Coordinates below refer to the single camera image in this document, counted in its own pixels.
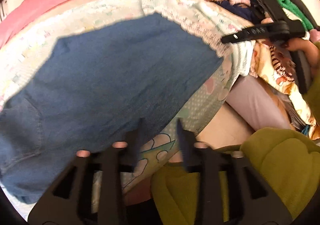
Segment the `olive green sleeve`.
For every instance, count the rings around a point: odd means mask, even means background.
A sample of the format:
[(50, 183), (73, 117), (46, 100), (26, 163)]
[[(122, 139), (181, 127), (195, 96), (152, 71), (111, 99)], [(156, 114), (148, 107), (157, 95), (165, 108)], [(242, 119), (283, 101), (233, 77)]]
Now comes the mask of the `olive green sleeve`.
[[(291, 129), (263, 128), (237, 151), (279, 196), (291, 224), (319, 224), (319, 146)], [(195, 224), (200, 175), (171, 164), (151, 180), (154, 211), (162, 224)]]

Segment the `green garment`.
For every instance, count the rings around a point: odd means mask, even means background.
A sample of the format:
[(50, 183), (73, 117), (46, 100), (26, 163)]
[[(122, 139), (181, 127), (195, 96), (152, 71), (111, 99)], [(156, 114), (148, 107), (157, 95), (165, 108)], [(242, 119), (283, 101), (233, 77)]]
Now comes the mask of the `green garment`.
[(295, 16), (302, 20), (302, 24), (306, 31), (310, 31), (314, 29), (311, 21), (305, 16), (305, 14), (298, 8), (298, 6), (293, 3), (291, 0), (277, 0), (278, 4), (282, 7), (287, 9), (288, 11), (292, 12)]

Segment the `cartoon cat print bedsheet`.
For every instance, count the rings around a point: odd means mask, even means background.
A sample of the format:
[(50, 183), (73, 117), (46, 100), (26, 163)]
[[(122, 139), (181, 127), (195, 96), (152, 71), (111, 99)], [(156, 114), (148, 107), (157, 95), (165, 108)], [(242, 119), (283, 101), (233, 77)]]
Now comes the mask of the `cartoon cat print bedsheet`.
[(220, 40), (245, 24), (201, 0), (71, 1), (31, 24), (1, 48), (1, 185), (33, 204), (144, 120), (128, 191), (177, 152), (177, 118), (199, 133), (248, 74), (254, 43)]

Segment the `yellow cartoon blanket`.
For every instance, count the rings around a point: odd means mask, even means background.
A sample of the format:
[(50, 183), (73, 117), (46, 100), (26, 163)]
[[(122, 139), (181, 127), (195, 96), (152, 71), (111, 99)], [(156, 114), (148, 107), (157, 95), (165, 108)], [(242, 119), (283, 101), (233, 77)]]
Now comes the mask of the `yellow cartoon blanket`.
[(292, 128), (311, 140), (318, 140), (319, 125), (298, 90), (294, 72), (294, 63), (283, 52), (275, 46), (256, 42), (249, 74), (264, 81), (264, 87), (269, 86)]

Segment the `blue denim pants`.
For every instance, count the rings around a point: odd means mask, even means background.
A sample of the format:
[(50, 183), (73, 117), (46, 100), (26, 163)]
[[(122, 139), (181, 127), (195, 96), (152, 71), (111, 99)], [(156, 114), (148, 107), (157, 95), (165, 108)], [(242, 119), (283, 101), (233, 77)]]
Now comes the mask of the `blue denim pants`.
[(157, 13), (59, 39), (1, 111), (1, 183), (37, 202), (78, 150), (102, 151), (140, 119), (156, 136), (221, 64)]

